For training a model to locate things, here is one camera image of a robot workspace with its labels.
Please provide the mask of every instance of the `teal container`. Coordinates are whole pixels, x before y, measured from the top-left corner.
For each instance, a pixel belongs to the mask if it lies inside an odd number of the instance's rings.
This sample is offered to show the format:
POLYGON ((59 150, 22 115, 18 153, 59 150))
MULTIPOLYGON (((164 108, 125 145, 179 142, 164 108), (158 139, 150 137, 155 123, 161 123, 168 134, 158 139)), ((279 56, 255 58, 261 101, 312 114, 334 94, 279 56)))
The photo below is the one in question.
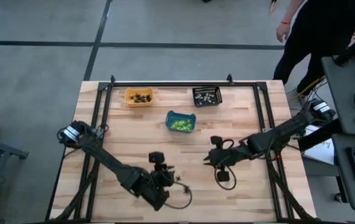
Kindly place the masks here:
POLYGON ((196 127, 196 116, 169 111, 166 115, 165 125, 171 131, 192 133, 196 127))

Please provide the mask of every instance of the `person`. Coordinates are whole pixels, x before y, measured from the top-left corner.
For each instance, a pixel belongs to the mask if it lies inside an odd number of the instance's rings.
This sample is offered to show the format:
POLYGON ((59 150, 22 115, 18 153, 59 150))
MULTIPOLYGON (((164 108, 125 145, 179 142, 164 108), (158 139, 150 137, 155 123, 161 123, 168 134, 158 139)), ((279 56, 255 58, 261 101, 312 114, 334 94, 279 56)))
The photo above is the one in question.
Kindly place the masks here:
POLYGON ((324 76, 321 58, 339 55, 350 44, 355 33, 355 0, 308 0, 291 29, 291 20, 303 2, 291 0, 277 27, 277 39, 286 43, 273 79, 282 80, 285 85, 294 66, 310 54, 308 71, 296 88, 307 96, 324 76))

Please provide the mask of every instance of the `wooden table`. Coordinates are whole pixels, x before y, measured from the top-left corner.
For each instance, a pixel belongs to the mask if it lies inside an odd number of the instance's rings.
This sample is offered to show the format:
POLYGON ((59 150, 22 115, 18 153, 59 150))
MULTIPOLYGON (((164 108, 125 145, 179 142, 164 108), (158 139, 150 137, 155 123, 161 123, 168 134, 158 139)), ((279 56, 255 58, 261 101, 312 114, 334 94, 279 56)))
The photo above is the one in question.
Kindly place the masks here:
MULTIPOLYGON (((273 115, 278 125, 291 118, 284 87, 280 81, 267 81, 267 84, 273 115)), ((91 122, 97 86, 98 82, 82 83, 75 120, 91 122)), ((196 108, 190 87, 159 87, 154 88, 152 107, 129 108, 124 102, 125 88, 112 89, 107 120, 110 130, 105 135, 103 147, 120 161, 147 170, 153 169, 153 164, 148 162, 148 153, 163 152, 166 163, 175 166, 182 182, 191 187, 193 201, 183 210, 163 207, 155 212, 142 198, 134 198, 120 187, 115 175, 100 166, 93 222, 275 221, 265 161, 242 161, 232 167, 238 182, 231 191, 222 190, 215 183, 213 168, 202 165, 203 158, 213 148, 209 139, 211 136, 218 135, 236 141, 260 131, 253 89, 232 86, 221 87, 220 90, 223 103, 219 106, 196 108), (194 113, 197 116, 197 125, 193 133, 168 131, 165 117, 169 110, 194 113)), ((263 96, 260 94, 263 116, 267 119, 263 96)), ((300 152, 288 147, 283 150, 282 156, 290 190, 305 210, 315 217, 300 152)), ((59 215, 75 195, 83 157, 83 151, 77 151, 64 159, 51 218, 59 215)), ((183 194, 180 186, 174 185, 169 191, 169 204, 181 206, 188 201, 188 196, 183 194)), ((283 214, 286 214, 280 191, 279 198, 283 214)), ((87 204, 85 200, 83 204, 84 216, 87 204)))

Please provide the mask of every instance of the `concrete floor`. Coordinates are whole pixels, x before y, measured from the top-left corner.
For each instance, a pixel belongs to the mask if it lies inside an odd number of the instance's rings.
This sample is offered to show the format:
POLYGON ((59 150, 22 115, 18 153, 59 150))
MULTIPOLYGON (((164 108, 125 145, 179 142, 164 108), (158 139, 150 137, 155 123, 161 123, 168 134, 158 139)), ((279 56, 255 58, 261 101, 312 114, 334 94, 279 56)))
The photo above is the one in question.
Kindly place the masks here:
MULTIPOLYGON (((0 0, 0 40, 94 42, 106 0, 0 0)), ((114 0, 102 42, 281 45, 275 28, 287 0, 114 0)), ((12 158, 0 186, 7 223, 45 218, 63 147, 55 134, 69 124, 91 47, 0 46, 0 142, 30 151, 12 158)), ((121 49, 102 47, 91 80, 268 80, 282 50, 121 49)), ((286 91, 306 72, 293 71, 286 91)), ((319 96, 333 105, 328 85, 319 96)), ((333 177, 309 177, 319 218, 355 220, 334 202, 333 177)))

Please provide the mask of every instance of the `orange container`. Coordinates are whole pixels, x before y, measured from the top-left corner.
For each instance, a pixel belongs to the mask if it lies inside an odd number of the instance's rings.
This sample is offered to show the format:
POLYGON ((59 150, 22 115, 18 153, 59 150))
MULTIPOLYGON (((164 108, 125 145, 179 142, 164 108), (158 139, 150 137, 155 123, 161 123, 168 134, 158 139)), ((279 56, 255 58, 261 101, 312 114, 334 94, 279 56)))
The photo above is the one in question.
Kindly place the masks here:
POLYGON ((140 107, 140 106, 151 106, 153 104, 154 97, 153 97, 153 88, 148 87, 148 88, 141 88, 141 89, 133 89, 133 88, 127 88, 125 90, 125 102, 130 106, 130 107, 140 107), (139 95, 150 95, 150 102, 146 103, 135 103, 134 99, 131 99, 132 96, 135 96, 136 94, 139 95))

